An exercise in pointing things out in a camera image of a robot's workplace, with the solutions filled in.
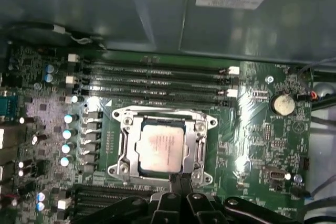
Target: cable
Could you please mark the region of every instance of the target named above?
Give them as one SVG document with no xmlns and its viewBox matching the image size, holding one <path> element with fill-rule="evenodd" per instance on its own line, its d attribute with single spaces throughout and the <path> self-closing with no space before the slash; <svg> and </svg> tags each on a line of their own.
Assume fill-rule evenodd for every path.
<svg viewBox="0 0 336 224">
<path fill-rule="evenodd" d="M 314 191 L 310 193 L 311 197 L 314 197 L 317 193 L 319 193 L 321 190 L 323 190 L 330 184 L 334 183 L 335 181 L 336 181 L 336 175 L 332 175 L 330 178 L 328 178 L 325 182 L 323 182 Z"/>
<path fill-rule="evenodd" d="M 336 127 L 336 121 L 334 121 L 334 120 L 322 119 L 322 118 L 318 118 L 316 116 L 312 116 L 310 118 L 310 121 L 313 122 L 313 123 L 318 123 L 318 124 L 323 124 L 323 125 L 326 125 L 326 126 Z"/>
<path fill-rule="evenodd" d="M 58 34 L 64 34 L 64 35 L 70 36 L 70 38 L 73 41 L 77 42 L 80 45 L 93 44 L 94 42 L 96 42 L 96 44 L 100 48 L 106 50 L 106 47 L 101 42 L 96 41 L 96 40 L 101 40 L 102 39 L 101 37 L 87 35 L 87 34 L 84 34 L 84 33 L 79 33 L 77 31 L 71 31 L 71 30 L 68 30 L 65 27 L 55 25 L 55 24 L 49 24 L 49 23 L 42 23 L 42 22 L 18 22 L 18 23 L 13 23 L 13 24 L 10 24 L 10 25 L 7 25 L 7 26 L 3 27 L 0 30 L 0 34 L 4 34 L 4 35 L 8 36 L 13 31 L 23 30 L 23 29 L 41 29 L 41 30 L 53 31 L 53 32 L 58 33 Z M 81 38 L 78 38 L 78 39 L 75 38 L 73 33 L 75 33 L 76 35 L 78 35 Z"/>
<path fill-rule="evenodd" d="M 334 216 L 316 216 L 309 218 L 304 221 L 304 224 L 314 224 L 314 223 L 320 223 L 320 222 L 336 222 L 336 217 Z"/>
<path fill-rule="evenodd" d="M 336 97 L 331 96 L 327 98 L 323 98 L 320 101 L 313 102 L 311 105 L 311 111 L 326 109 L 336 105 Z"/>
<path fill-rule="evenodd" d="M 334 207 L 334 206 L 336 206 L 336 196 L 316 200 L 312 203 L 304 205 L 304 207 L 298 210 L 297 220 L 303 222 L 306 213 L 309 211 L 320 209 L 320 208 L 325 208 L 325 207 Z"/>
<path fill-rule="evenodd" d="M 324 64 L 324 63 L 327 63 L 327 62 L 332 62 L 332 61 L 336 61 L 336 57 L 333 57 L 333 58 L 328 58 L 328 59 L 323 59 L 323 60 L 320 60 L 320 61 L 315 61 L 311 64 L 308 64 L 306 66 L 304 66 L 303 68 L 301 68 L 298 73 L 297 73 L 297 78 L 298 78 L 298 81 L 301 83 L 301 85 L 305 88 L 305 90 L 307 92 L 311 92 L 313 91 L 310 86 L 304 81 L 302 80 L 301 78 L 301 75 L 308 69 L 312 68 L 312 67 L 315 67 L 315 66 L 318 66 L 318 65 L 321 65 L 321 64 Z"/>
</svg>

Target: integrated circuit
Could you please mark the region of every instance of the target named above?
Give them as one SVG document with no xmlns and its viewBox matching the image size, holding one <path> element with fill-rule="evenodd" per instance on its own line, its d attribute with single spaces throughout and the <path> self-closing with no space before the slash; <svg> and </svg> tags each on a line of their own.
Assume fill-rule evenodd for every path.
<svg viewBox="0 0 336 224">
<path fill-rule="evenodd" d="M 145 125 L 136 151 L 142 170 L 179 173 L 184 156 L 184 132 L 180 127 Z"/>
<path fill-rule="evenodd" d="M 204 166 L 207 131 L 217 126 L 216 118 L 201 111 L 148 106 L 117 109 L 113 117 L 121 123 L 121 138 L 119 160 L 108 168 L 110 176 L 167 186 L 169 173 L 181 172 L 192 173 L 194 186 L 212 183 Z"/>
</svg>

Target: capacitor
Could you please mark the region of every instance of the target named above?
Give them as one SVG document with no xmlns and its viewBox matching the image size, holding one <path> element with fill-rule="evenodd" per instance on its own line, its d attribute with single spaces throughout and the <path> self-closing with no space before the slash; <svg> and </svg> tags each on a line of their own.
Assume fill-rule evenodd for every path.
<svg viewBox="0 0 336 224">
<path fill-rule="evenodd" d="M 39 192 L 36 195 L 36 200 L 37 201 L 45 201 L 46 199 L 48 199 L 50 196 L 50 192 L 48 190 L 42 190 L 41 192 Z"/>
<path fill-rule="evenodd" d="M 36 210 L 41 212 L 45 209 L 45 205 L 42 202 L 36 204 Z"/>
<path fill-rule="evenodd" d="M 61 158 L 61 160 L 60 160 L 61 166 L 67 167 L 70 163 L 72 163 L 74 161 L 73 158 L 74 157 L 71 156 L 71 155 L 67 155 L 66 157 Z"/>
<path fill-rule="evenodd" d="M 22 117 L 19 119 L 20 124 L 34 123 L 34 121 L 35 121 L 34 118 L 29 118 L 29 117 Z"/>
<path fill-rule="evenodd" d="M 76 145 L 72 142 L 62 145 L 61 150 L 64 154 L 68 154 L 76 148 Z"/>
<path fill-rule="evenodd" d="M 78 134 L 78 131 L 75 129 L 68 129 L 63 131 L 63 137 L 64 139 L 70 139 L 72 136 L 76 136 Z"/>
<path fill-rule="evenodd" d="M 46 72 L 47 73 L 57 73 L 58 72 L 58 68 L 55 67 L 54 65 L 48 64 L 46 66 Z"/>
<path fill-rule="evenodd" d="M 48 136 L 46 134 L 34 135 L 32 142 L 39 142 L 39 141 L 45 140 L 47 138 L 48 138 Z"/>
<path fill-rule="evenodd" d="M 23 176 L 26 176 L 26 175 L 30 174 L 31 171 L 32 171 L 31 167 L 25 167 L 25 168 L 22 168 L 21 170 L 19 170 L 17 175 L 19 175 L 19 177 L 23 177 Z"/>
<path fill-rule="evenodd" d="M 35 90 L 41 90 L 42 89 L 42 84 L 41 83 L 39 83 L 39 82 L 35 82 L 34 83 L 34 89 Z"/>
<path fill-rule="evenodd" d="M 295 110 L 296 104 L 290 94 L 278 94 L 270 100 L 272 111 L 278 115 L 288 116 Z"/>
<path fill-rule="evenodd" d="M 79 116 L 76 114 L 67 114 L 64 116 L 64 122 L 66 123 L 72 123 L 74 121 L 77 121 L 79 119 Z"/>
<path fill-rule="evenodd" d="M 24 161 L 20 161 L 20 162 L 18 163 L 18 167 L 19 167 L 19 168 L 27 167 L 27 166 L 31 165 L 32 162 L 33 162 L 32 159 L 27 159 L 27 160 L 24 160 Z"/>
<path fill-rule="evenodd" d="M 71 97 L 71 102 L 72 103 L 78 103 L 78 102 L 83 102 L 84 101 L 84 97 L 80 97 L 78 95 L 73 95 Z"/>
<path fill-rule="evenodd" d="M 57 82 L 57 78 L 50 73 L 44 76 L 44 80 L 46 83 L 56 83 Z"/>
<path fill-rule="evenodd" d="M 298 184 L 303 182 L 303 178 L 300 174 L 295 174 L 293 180 L 295 183 L 298 183 Z"/>
</svg>

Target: green circuit board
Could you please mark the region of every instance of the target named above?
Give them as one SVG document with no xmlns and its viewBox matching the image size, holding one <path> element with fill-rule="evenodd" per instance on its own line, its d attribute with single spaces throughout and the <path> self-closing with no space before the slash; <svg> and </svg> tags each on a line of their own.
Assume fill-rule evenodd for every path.
<svg viewBox="0 0 336 224">
<path fill-rule="evenodd" d="M 69 68 L 68 54 L 76 54 L 79 57 L 76 70 L 73 67 Z M 239 196 L 292 218 L 297 209 L 303 206 L 303 199 L 292 196 L 290 188 L 305 186 L 308 165 L 302 161 L 308 160 L 311 104 L 306 101 L 295 101 L 295 109 L 288 116 L 275 113 L 270 105 L 272 98 L 279 94 L 285 93 L 293 98 L 304 94 L 305 91 L 297 81 L 296 74 L 292 72 L 295 66 L 140 52 L 31 49 L 20 45 L 11 46 L 9 57 L 16 60 L 16 65 L 9 72 L 3 73 L 2 87 L 17 90 L 16 120 L 23 115 L 35 116 L 39 124 L 44 125 L 43 131 L 48 135 L 47 140 L 32 145 L 32 135 L 37 131 L 39 124 L 28 125 L 26 142 L 19 146 L 18 161 L 32 157 L 44 159 L 48 161 L 48 167 L 45 173 L 36 179 L 36 188 L 31 192 L 32 197 L 18 205 L 17 223 L 54 224 L 65 221 L 57 219 L 55 210 L 57 194 L 50 195 L 46 209 L 36 210 L 35 196 L 42 189 L 51 191 L 53 188 L 67 189 L 74 184 L 85 184 L 136 190 L 167 190 L 162 186 L 126 185 L 123 181 L 107 175 L 108 167 L 118 161 L 119 151 L 120 123 L 112 118 L 112 111 L 135 104 L 188 108 L 203 111 L 218 119 L 218 126 L 208 131 L 206 141 L 205 171 L 212 175 L 213 182 L 195 190 L 221 199 Z M 127 68 L 128 72 L 120 71 L 121 67 L 118 66 L 114 68 L 118 71 L 114 77 L 109 77 L 101 71 L 108 69 L 102 65 L 105 63 L 108 65 L 109 62 L 122 62 L 123 68 Z M 54 74 L 57 81 L 46 82 L 46 65 L 57 68 L 57 73 Z M 153 72 L 156 66 L 161 67 L 160 71 Z M 195 74 L 194 80 L 184 79 L 190 77 L 183 71 L 186 68 L 190 68 L 192 74 L 193 69 L 206 68 L 207 71 L 209 69 L 217 71 L 232 66 L 239 67 L 239 74 L 235 75 L 234 83 L 230 79 L 224 86 L 236 87 L 237 97 L 227 99 L 225 103 L 223 100 L 219 102 L 213 94 L 206 93 L 207 88 L 214 86 L 211 80 L 217 80 L 212 73 L 200 71 L 199 74 Z M 85 73 L 83 68 L 100 70 Z M 144 72 L 139 69 L 147 71 L 147 74 L 142 75 Z M 170 89 L 176 87 L 174 98 L 166 99 L 167 96 L 161 97 L 158 93 L 152 95 L 154 93 L 148 92 L 151 90 L 148 85 L 138 88 L 147 92 L 134 92 L 132 89 L 130 95 L 127 95 L 125 90 L 127 91 L 129 87 L 124 89 L 115 83 L 120 81 L 124 74 L 131 74 L 133 80 L 141 78 L 156 80 L 157 76 L 160 76 L 160 81 L 170 83 Z M 80 93 L 77 95 L 83 97 L 83 102 L 76 104 L 67 102 L 69 96 L 74 94 L 74 88 L 71 90 L 64 85 L 65 78 L 69 75 L 81 80 Z M 312 84 L 310 73 L 306 74 L 305 78 Z M 190 90 L 179 91 L 183 85 L 187 87 L 187 84 L 193 81 L 200 84 L 194 85 Z M 27 103 L 26 97 L 32 98 L 32 102 Z M 81 170 L 80 150 L 76 151 L 77 158 L 73 164 L 68 167 L 60 166 L 60 159 L 64 156 L 60 149 L 67 143 L 61 132 L 68 128 L 82 127 L 81 120 L 65 124 L 64 115 L 68 113 L 82 115 L 87 111 L 103 112 L 100 148 L 97 151 L 99 158 L 93 173 Z M 82 134 L 78 134 L 72 141 L 80 146 L 81 137 Z M 290 177 L 274 184 L 265 167 L 285 170 Z M 293 180 L 296 174 L 303 179 L 299 184 Z M 14 187 L 29 180 L 30 178 L 15 176 Z"/>
</svg>

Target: chip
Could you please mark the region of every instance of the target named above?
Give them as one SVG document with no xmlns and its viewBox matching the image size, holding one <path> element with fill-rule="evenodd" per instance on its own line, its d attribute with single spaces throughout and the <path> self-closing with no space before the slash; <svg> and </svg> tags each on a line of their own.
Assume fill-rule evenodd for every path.
<svg viewBox="0 0 336 224">
<path fill-rule="evenodd" d="M 62 131 L 61 127 L 60 126 L 55 126 L 54 127 L 54 132 L 55 133 L 60 133 Z"/>
<path fill-rule="evenodd" d="M 44 156 L 44 154 L 45 154 L 45 151 L 42 150 L 42 149 L 39 149 L 38 152 L 37 152 L 37 155 L 39 155 L 39 156 Z"/>
<path fill-rule="evenodd" d="M 143 170 L 178 173 L 183 157 L 184 131 L 180 127 L 146 125 L 137 142 L 140 167 Z"/>
<path fill-rule="evenodd" d="M 55 174 L 54 174 L 54 178 L 55 178 L 56 180 L 60 180 L 60 179 L 63 178 L 63 174 L 62 174 L 62 173 L 55 173 Z"/>
<path fill-rule="evenodd" d="M 40 110 L 46 111 L 47 110 L 47 105 L 46 104 L 40 104 Z"/>
</svg>

